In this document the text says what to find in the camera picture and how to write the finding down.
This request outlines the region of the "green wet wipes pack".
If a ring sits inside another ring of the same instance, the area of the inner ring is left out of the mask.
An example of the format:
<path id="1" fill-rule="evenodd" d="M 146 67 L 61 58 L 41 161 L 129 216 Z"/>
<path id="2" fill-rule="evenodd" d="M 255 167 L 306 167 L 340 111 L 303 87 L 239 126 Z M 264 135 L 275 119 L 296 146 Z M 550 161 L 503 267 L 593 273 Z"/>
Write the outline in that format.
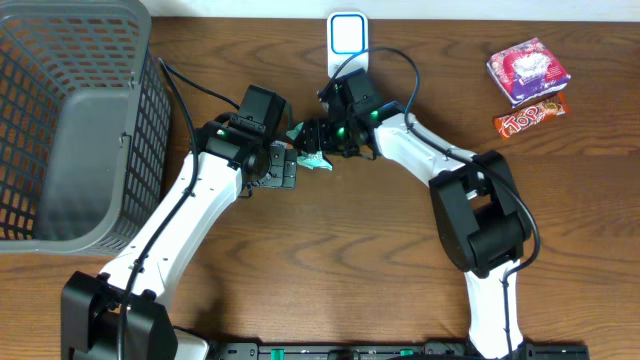
<path id="1" fill-rule="evenodd" d="M 299 123 L 292 130 L 288 130 L 286 132 L 286 136 L 291 140 L 296 140 L 302 131 L 302 127 L 303 127 L 303 124 Z M 333 165 L 326 159 L 322 151 L 317 151 L 315 153 L 306 153 L 304 151 L 300 151 L 296 161 L 299 166 L 302 166 L 311 170 L 314 170 L 314 169 L 325 169 L 329 171 L 333 170 Z"/>

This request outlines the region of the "red-brown snack bar wrapper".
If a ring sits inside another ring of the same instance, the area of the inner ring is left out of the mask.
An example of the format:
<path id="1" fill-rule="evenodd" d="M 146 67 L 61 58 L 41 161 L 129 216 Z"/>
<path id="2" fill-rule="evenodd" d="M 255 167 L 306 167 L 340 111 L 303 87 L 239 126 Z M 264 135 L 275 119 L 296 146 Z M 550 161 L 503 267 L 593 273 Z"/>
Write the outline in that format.
<path id="1" fill-rule="evenodd" d="M 536 104 L 494 118 L 493 125 L 501 138 L 506 140 L 545 120 L 566 115 L 569 112 L 570 108 L 564 93 L 558 92 Z"/>

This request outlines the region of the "purple snack bag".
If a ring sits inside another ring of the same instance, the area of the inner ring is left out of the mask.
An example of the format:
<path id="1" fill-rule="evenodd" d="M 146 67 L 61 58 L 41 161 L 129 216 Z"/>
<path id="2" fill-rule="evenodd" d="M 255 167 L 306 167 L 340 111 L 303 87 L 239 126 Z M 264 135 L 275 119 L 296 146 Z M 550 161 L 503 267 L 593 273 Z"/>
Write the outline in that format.
<path id="1" fill-rule="evenodd" d="M 564 89 L 571 75 L 537 37 L 494 53 L 487 72 L 513 108 Z"/>

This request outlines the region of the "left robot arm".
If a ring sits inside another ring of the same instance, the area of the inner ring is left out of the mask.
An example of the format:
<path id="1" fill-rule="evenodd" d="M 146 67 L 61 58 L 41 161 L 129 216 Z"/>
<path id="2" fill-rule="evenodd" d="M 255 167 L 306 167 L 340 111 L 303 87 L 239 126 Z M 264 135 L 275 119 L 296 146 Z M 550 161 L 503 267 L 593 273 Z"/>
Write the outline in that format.
<path id="1" fill-rule="evenodd" d="M 169 318 L 182 275 L 219 216 L 250 186 L 291 189 L 296 152 L 279 121 L 234 113 L 191 131 L 178 178 L 140 232 L 61 296 L 64 359 L 205 359 L 211 345 Z"/>

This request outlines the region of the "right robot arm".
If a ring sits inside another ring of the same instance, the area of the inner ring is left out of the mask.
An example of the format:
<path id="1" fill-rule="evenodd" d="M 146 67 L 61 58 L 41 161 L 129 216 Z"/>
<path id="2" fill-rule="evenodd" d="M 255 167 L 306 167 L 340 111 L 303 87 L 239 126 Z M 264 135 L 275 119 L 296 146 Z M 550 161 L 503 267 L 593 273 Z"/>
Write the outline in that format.
<path id="1" fill-rule="evenodd" d="M 301 123 L 288 136 L 305 156 L 355 157 L 368 146 L 374 156 L 401 165 L 424 183 L 440 243 L 465 277 L 472 348 L 486 359 L 517 354 L 524 337 L 515 282 L 529 264 L 524 243 L 538 239 L 539 231 L 501 154 L 460 149 L 397 102 L 362 114 L 352 105 L 336 105 L 327 117 Z"/>

